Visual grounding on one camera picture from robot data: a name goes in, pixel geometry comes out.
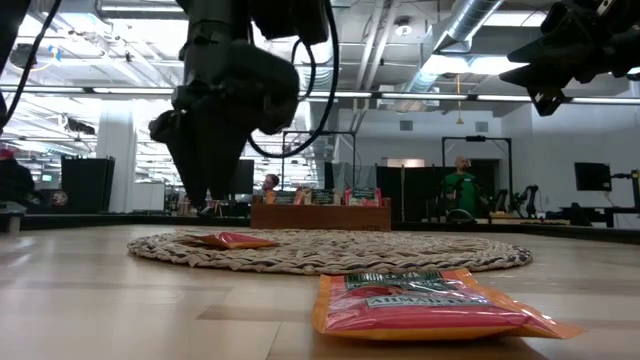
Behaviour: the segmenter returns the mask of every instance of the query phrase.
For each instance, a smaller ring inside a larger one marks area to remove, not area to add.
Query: metal frame
[[[444,184],[445,168],[447,166],[446,144],[447,140],[464,140],[465,142],[487,142],[487,141],[504,141],[507,143],[507,156],[509,162],[509,205],[513,204],[513,153],[511,150],[511,138],[503,137],[484,137],[484,136],[445,136],[442,138],[442,184]]]
[[[285,152],[285,142],[286,142],[286,138],[287,135],[289,134],[313,134],[313,131],[299,131],[299,130],[285,130],[282,132],[282,152]],[[355,181],[356,181],[356,132],[355,131],[321,131],[320,132],[320,136],[331,136],[331,135],[351,135],[351,138],[353,139],[353,151],[352,151],[352,158],[353,158],[353,166],[351,167],[352,170],[352,179],[353,179],[353,186],[355,186]],[[282,179],[280,179],[280,190],[284,190],[284,159],[282,159],[282,172],[281,172],[281,177]]]

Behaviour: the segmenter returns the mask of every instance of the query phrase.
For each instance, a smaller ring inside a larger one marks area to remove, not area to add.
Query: ceiling light
[[[477,100],[498,102],[531,102],[530,97],[518,95],[478,95]]]
[[[478,75],[498,75],[527,64],[513,63],[506,56],[480,56],[469,66],[469,72]]]
[[[599,105],[640,105],[640,99],[633,98],[581,98],[571,99],[571,104],[599,104]]]
[[[411,32],[413,31],[413,29],[411,28],[411,25],[409,25],[411,23],[411,18],[408,16],[400,16],[396,19],[395,21],[395,25],[397,26],[396,28],[396,34],[398,36],[407,36],[409,34],[411,34]]]
[[[126,95],[171,95],[172,88],[93,88],[98,94],[126,94]]]
[[[103,6],[102,11],[184,12],[180,6]]]
[[[420,71],[425,74],[464,74],[469,72],[469,64],[462,57],[432,55]]]
[[[14,93],[17,86],[0,86],[0,90],[6,93]],[[25,86],[23,93],[82,93],[83,88],[67,86]]]
[[[413,29],[409,25],[400,25],[396,28],[396,35],[407,36],[413,32]]]
[[[381,98],[392,100],[467,100],[467,95],[458,94],[414,94],[414,93],[382,93]]]

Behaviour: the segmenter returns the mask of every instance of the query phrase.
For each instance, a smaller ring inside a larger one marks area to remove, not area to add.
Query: white pillar
[[[98,158],[115,159],[111,186],[110,212],[131,212],[133,184],[136,180],[138,135],[132,101],[103,101],[98,129]]]

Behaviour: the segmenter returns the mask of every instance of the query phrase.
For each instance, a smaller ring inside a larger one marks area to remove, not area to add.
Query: black cable
[[[327,121],[329,120],[329,114],[331,113],[331,107],[333,106],[333,101],[336,98],[336,90],[338,88],[338,76],[340,75],[340,45],[338,43],[338,28],[336,26],[336,19],[333,16],[333,10],[331,8],[331,0],[325,0],[325,10],[327,11],[327,19],[329,20],[329,30],[331,31],[331,40],[333,43],[333,76],[331,79],[331,89],[329,90],[329,98],[327,99],[327,105],[324,108],[324,114],[322,114],[322,119],[320,120],[320,124],[318,128],[311,134],[309,139],[305,141],[302,145],[300,145],[297,149],[282,153],[282,154],[272,154],[266,152],[256,144],[253,140],[253,137],[249,137],[249,144],[251,147],[260,155],[275,158],[275,159],[284,159],[291,156],[295,156],[303,152],[306,148],[308,148],[322,133],[324,130]]]
[[[61,3],[62,3],[62,0],[55,0],[55,2],[53,3],[53,6],[51,7],[51,10],[49,11],[49,15],[44,20],[44,23],[42,23],[42,29],[40,29],[40,33],[38,34],[38,36],[36,36],[35,40],[33,41],[31,52],[29,53],[29,57],[27,58],[27,63],[25,64],[24,71],[22,72],[22,77],[20,78],[20,82],[18,83],[18,88],[16,89],[16,92],[13,95],[13,101],[11,101],[11,106],[7,111],[7,116],[4,119],[0,118],[0,122],[1,122],[0,133],[2,132],[1,130],[4,129],[4,127],[7,125],[9,120],[11,120],[13,113],[16,111],[16,108],[18,107],[20,96],[22,96],[24,87],[27,84],[27,80],[29,79],[29,73],[31,72],[31,67],[33,66],[33,62],[36,59],[36,53],[38,52],[38,48],[40,47],[40,42],[42,41],[42,38],[44,38],[44,35],[47,32],[47,29],[49,28],[49,25],[51,25],[51,23],[53,22],[53,18],[55,18]]]
[[[293,49],[291,50],[291,63],[293,64],[296,61],[296,52],[298,51],[298,46],[302,44],[302,40],[298,39],[295,44],[293,44]],[[304,93],[304,96],[301,97],[298,101],[304,101],[311,96],[311,92],[313,91],[313,86],[316,83],[316,58],[313,56],[313,51],[311,50],[311,46],[304,44],[305,49],[307,50],[307,54],[309,55],[309,66],[311,66],[311,76],[309,78],[309,84],[307,85],[307,91]]]

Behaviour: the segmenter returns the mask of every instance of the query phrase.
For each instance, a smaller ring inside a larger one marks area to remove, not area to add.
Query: snack bag
[[[180,230],[180,232],[186,236],[204,241],[207,244],[222,247],[225,249],[253,249],[278,245],[278,243],[271,240],[258,239],[252,236],[230,232],[221,232],[218,234],[199,230]]]
[[[323,334],[372,340],[566,339],[583,332],[478,285],[465,269],[322,276],[312,322]]]

